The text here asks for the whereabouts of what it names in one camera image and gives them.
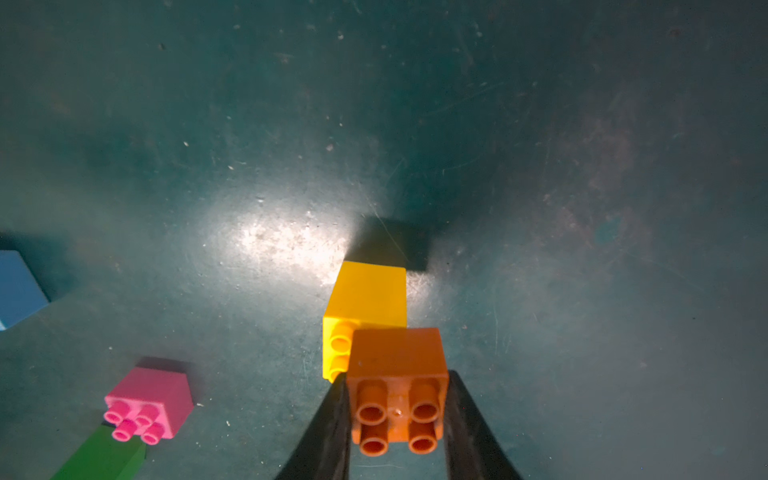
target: pink lego stud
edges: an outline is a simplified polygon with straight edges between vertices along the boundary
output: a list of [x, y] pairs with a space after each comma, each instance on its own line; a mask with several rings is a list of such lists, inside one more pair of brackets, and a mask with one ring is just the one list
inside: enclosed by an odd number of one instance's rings
[[139, 435], [148, 445], [172, 439], [194, 405], [183, 373], [136, 367], [104, 397], [104, 419], [118, 427], [112, 437], [127, 442]]

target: yellow lego stud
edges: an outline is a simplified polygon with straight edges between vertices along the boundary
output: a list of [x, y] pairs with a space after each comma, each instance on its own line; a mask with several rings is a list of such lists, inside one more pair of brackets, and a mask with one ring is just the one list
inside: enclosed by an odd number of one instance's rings
[[356, 329], [407, 326], [406, 269], [342, 263], [323, 315], [323, 378], [346, 372]]

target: orange lego stud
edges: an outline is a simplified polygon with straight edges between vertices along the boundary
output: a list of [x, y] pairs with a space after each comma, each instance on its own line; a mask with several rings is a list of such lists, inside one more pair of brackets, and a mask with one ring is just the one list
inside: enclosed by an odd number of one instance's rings
[[424, 455], [442, 438], [448, 367], [438, 329], [354, 332], [346, 375], [352, 440], [368, 456], [391, 442]]

